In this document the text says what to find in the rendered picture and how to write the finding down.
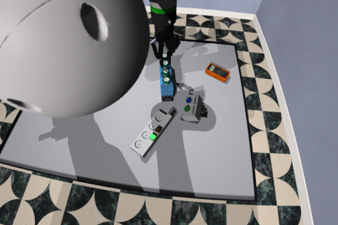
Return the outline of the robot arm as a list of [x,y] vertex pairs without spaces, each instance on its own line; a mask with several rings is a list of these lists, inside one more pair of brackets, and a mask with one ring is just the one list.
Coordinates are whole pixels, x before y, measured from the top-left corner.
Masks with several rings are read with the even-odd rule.
[[0,99],[73,118],[121,99],[143,71],[143,0],[0,0]]

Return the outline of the blue test tube rack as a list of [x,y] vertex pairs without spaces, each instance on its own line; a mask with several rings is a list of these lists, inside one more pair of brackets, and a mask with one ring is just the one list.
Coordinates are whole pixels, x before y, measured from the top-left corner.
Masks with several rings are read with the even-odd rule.
[[173,96],[173,77],[172,77],[172,71],[171,71],[171,65],[168,64],[168,69],[170,71],[168,77],[170,78],[169,85],[164,85],[163,83],[163,68],[160,66],[160,86],[161,86],[161,96]]

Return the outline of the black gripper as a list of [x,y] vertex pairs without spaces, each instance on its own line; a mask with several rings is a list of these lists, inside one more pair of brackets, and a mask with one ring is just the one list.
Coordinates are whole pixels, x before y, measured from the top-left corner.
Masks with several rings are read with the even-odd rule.
[[[175,38],[179,37],[179,34],[177,32],[174,32],[174,25],[171,25],[169,27],[158,27],[154,25],[155,29],[155,37],[154,40],[150,41],[150,44],[153,47],[153,52],[154,55],[156,56],[157,59],[160,61],[160,66],[163,68],[163,48],[164,48],[164,38],[169,37],[169,36],[174,36]],[[156,42],[158,42],[158,51],[156,47]],[[171,64],[171,56],[175,53],[175,50],[167,52],[167,61],[168,64]]]

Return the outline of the white button panel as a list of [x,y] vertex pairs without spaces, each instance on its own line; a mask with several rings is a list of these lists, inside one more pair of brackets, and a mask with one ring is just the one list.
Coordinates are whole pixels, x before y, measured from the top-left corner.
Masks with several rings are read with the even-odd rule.
[[182,121],[192,122],[198,124],[201,117],[207,118],[207,112],[201,109],[202,98],[199,94],[185,95],[184,105],[182,108]]

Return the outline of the orange pocket multimeter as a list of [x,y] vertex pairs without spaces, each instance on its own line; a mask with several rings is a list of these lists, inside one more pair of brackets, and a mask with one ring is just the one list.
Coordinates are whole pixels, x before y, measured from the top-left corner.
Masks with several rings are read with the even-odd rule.
[[208,65],[208,67],[205,70],[205,73],[222,81],[222,82],[226,82],[230,72],[210,63]]

